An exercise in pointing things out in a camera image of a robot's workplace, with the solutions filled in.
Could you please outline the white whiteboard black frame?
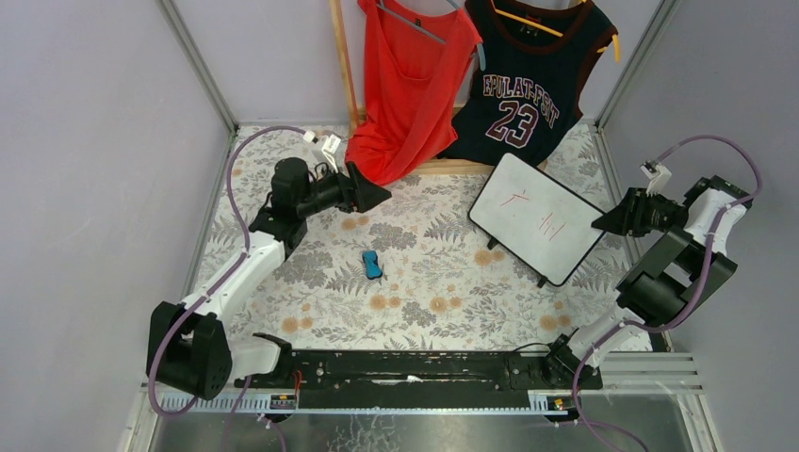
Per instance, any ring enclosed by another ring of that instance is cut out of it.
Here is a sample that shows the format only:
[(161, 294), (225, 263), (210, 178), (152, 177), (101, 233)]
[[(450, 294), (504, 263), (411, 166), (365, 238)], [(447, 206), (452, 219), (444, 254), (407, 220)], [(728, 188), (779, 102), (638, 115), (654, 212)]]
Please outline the white whiteboard black frame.
[(592, 226), (604, 212), (540, 169), (506, 153), (468, 210), (468, 219), (540, 275), (568, 282), (605, 234)]

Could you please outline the blue whiteboard eraser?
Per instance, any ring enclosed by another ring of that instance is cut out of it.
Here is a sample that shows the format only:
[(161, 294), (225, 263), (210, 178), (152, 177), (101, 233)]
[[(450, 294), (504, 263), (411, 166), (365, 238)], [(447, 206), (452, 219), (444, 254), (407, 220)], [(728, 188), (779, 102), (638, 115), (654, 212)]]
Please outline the blue whiteboard eraser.
[(383, 276), (383, 270), (379, 263), (379, 256), (375, 250), (363, 251), (362, 261), (365, 266), (365, 274), (369, 281), (379, 280)]

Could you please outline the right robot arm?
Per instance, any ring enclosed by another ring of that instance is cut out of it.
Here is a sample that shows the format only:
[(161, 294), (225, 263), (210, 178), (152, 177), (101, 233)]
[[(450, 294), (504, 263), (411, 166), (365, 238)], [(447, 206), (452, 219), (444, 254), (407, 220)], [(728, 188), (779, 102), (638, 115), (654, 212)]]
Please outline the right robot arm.
[(604, 315), (550, 344), (542, 361), (546, 384), (579, 384), (638, 331), (667, 331), (680, 324), (737, 270), (726, 241), (751, 205), (750, 194), (719, 176), (701, 178), (683, 202), (629, 189), (593, 227), (622, 236), (661, 236), (617, 284), (618, 297)]

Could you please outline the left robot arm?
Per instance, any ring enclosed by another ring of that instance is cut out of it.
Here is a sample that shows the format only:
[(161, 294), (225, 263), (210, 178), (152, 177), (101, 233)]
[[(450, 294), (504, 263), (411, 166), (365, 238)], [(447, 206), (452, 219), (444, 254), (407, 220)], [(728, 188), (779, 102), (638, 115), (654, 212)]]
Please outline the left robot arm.
[(266, 333), (228, 339), (225, 327), (256, 287), (301, 244), (307, 220), (330, 208), (365, 213), (391, 197), (353, 164), (313, 178), (298, 157), (279, 161), (268, 201), (246, 227), (244, 245), (200, 289), (179, 303), (160, 302), (151, 314), (146, 375), (197, 399), (211, 400), (237, 379), (276, 374), (285, 378), (292, 346)]

